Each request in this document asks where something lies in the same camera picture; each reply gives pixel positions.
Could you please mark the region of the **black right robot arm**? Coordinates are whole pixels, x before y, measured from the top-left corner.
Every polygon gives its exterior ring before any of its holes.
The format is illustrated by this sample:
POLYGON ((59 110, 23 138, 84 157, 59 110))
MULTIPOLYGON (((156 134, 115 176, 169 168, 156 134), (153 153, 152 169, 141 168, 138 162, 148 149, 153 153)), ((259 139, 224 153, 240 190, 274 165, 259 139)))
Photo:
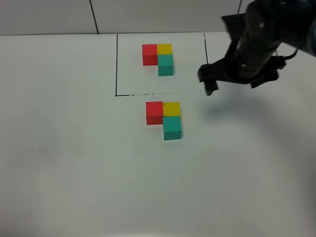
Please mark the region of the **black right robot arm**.
POLYGON ((231 43, 224 58, 202 65, 198 79, 205 92, 218 90, 218 81, 256 88, 278 79, 278 70, 295 57, 275 56, 281 43, 309 55, 316 54, 314 0, 255 0, 245 13, 222 16, 231 43))

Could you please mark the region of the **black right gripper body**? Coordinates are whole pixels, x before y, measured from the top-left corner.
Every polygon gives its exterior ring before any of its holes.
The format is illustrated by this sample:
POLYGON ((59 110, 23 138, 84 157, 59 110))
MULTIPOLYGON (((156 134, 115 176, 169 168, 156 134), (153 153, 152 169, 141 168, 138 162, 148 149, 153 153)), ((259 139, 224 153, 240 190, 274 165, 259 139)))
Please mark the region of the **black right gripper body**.
POLYGON ((278 40, 254 39, 249 32, 232 42, 225 57, 214 64, 218 70, 216 81, 251 84, 253 81, 286 65, 280 56, 273 56, 278 40))

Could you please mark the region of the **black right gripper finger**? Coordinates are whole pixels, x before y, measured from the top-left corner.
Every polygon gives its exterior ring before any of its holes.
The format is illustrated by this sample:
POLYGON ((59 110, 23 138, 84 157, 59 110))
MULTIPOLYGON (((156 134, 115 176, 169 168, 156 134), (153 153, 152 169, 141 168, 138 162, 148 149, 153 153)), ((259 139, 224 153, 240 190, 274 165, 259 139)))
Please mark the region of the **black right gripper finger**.
POLYGON ((274 71, 274 72, 264 75, 263 77, 257 79, 256 81, 253 81, 250 85, 251 85, 251 88, 256 88, 262 84, 275 81, 277 79, 278 79, 278 72, 274 71))
POLYGON ((211 64, 202 65, 198 72, 198 79, 200 83, 204 83, 204 89, 207 96, 218 90, 218 84, 216 82, 218 76, 218 70, 211 64))

